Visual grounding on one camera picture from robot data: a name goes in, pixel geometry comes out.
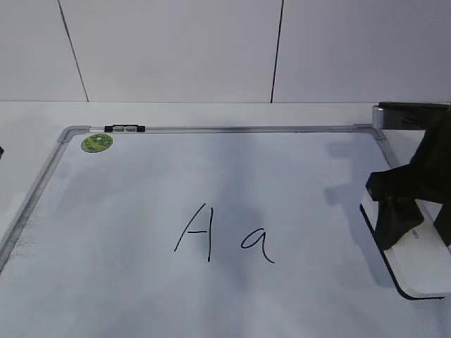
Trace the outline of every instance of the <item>round magnet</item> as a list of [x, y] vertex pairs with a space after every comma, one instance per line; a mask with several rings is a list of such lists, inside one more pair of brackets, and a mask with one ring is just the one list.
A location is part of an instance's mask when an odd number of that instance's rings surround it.
[[113, 137], [107, 134], [88, 136], [82, 142], [82, 149], [87, 153], [99, 153], [107, 150], [113, 144]]

